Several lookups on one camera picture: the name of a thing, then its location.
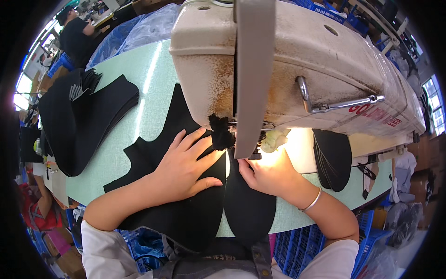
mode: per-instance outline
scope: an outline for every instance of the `bracelet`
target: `bracelet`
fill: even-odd
[[[302,212],[305,212],[305,211],[307,211],[308,209],[312,208],[313,205],[318,201],[318,199],[319,199],[319,197],[321,196],[321,194],[322,194],[322,188],[319,187],[319,193],[318,193],[318,196],[314,199],[314,201],[313,201],[309,206],[307,206],[306,208],[302,209],[301,211],[302,211]]]

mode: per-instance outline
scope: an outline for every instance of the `metal lever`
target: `metal lever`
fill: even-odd
[[[352,106],[357,106],[361,104],[374,104],[377,102],[384,101],[385,97],[383,95],[370,95],[367,98],[357,99],[353,101],[334,103],[334,104],[323,104],[320,107],[313,108],[310,100],[310,95],[308,94],[308,89],[305,83],[305,77],[298,76],[296,82],[299,84],[299,89],[301,91],[302,99],[304,100],[304,108],[308,113],[319,113],[319,112],[329,112],[330,110],[335,110],[339,108],[348,108]]]

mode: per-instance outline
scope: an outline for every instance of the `light green table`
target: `light green table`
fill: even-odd
[[[96,90],[99,90],[121,74],[140,90],[139,104],[132,108],[113,128],[98,148],[85,170],[76,177],[66,179],[67,195],[87,205],[104,194],[103,186],[125,175],[130,170],[130,160],[123,149],[132,145],[138,137],[152,141],[164,126],[167,111],[178,77],[168,49],[170,40],[152,43],[115,56],[96,65],[98,73],[104,73]],[[362,198],[362,173],[352,168],[350,180],[339,193],[322,188],[350,209],[354,209],[388,190],[392,182],[391,161],[379,164],[380,171],[367,200]],[[317,174],[304,175],[316,186],[321,186]],[[297,208],[277,198],[276,216],[270,233],[301,228],[314,222]],[[233,237],[226,216],[223,214],[217,237]]]

